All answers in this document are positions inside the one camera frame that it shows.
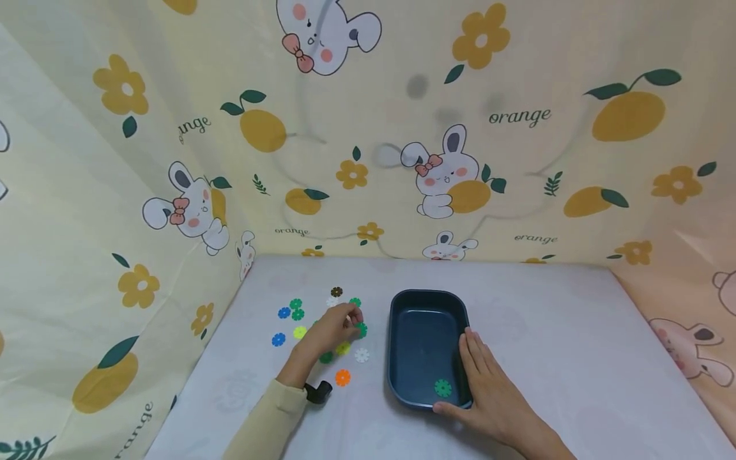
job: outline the rabbit ear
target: rabbit ear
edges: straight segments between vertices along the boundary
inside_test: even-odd
[[[189,174],[189,170],[180,161],[173,162],[169,167],[169,180],[181,192],[187,191],[187,188],[194,182],[191,174]]]
[[[243,232],[243,236],[240,239],[243,242],[243,246],[247,246],[250,240],[254,238],[255,238],[255,235],[253,235],[253,232],[251,232],[250,230],[245,230]]]
[[[401,151],[401,164],[408,168],[417,163],[427,163],[427,160],[429,160],[429,152],[419,142],[412,142]]]
[[[10,134],[5,125],[0,121],[0,152],[6,152],[10,148]]]
[[[465,240],[460,243],[460,247],[464,250],[473,250],[478,247],[478,240]]]
[[[442,139],[442,150],[446,153],[462,153],[463,147],[465,147],[465,138],[467,131],[465,126],[456,124],[451,126],[445,133],[445,138]]]
[[[713,377],[713,380],[720,386],[731,386],[734,381],[734,372],[730,367],[720,361],[712,359],[700,359],[700,365],[703,370]]]
[[[161,198],[151,198],[143,205],[143,220],[154,230],[160,230],[169,222],[174,205]]]
[[[717,272],[713,275],[713,285],[718,289],[722,288],[731,275],[733,275],[733,273]]]
[[[450,244],[453,242],[453,233],[450,231],[440,232],[437,235],[437,244]]]
[[[693,335],[698,345],[718,345],[723,341],[723,337],[719,336],[710,326],[701,323],[692,326],[687,331]]]
[[[371,52],[381,39],[381,20],[373,13],[362,13],[347,22],[347,30],[352,46]]]

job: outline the white table surface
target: white table surface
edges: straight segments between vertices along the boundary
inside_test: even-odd
[[[385,379],[386,327],[403,289],[458,295],[470,324],[531,406],[579,459],[733,459],[736,451],[613,275],[589,266],[258,256],[147,454],[219,459],[330,290],[361,299],[368,335],[310,382],[310,405],[285,460],[520,458],[432,413],[403,408]],[[305,318],[278,309],[303,301]],[[273,347],[275,333],[286,343]],[[360,347],[370,359],[358,363]],[[335,384],[348,369],[349,385]]]

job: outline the yellow fabric backdrop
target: yellow fabric backdrop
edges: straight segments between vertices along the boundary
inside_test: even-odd
[[[253,247],[610,265],[735,440],[735,18],[2,2],[0,459],[141,458]]]

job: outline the beige sleeve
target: beige sleeve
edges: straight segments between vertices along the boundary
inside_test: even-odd
[[[222,459],[278,460],[306,405],[306,390],[271,381],[230,441]]]

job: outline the dark blue plastic tray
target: dark blue plastic tray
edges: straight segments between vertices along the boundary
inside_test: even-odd
[[[440,400],[462,408],[473,404],[458,349],[469,325],[465,304],[455,294],[418,289],[396,294],[389,315],[386,379],[402,404],[425,410]],[[452,385],[449,397],[434,391],[439,379]]]

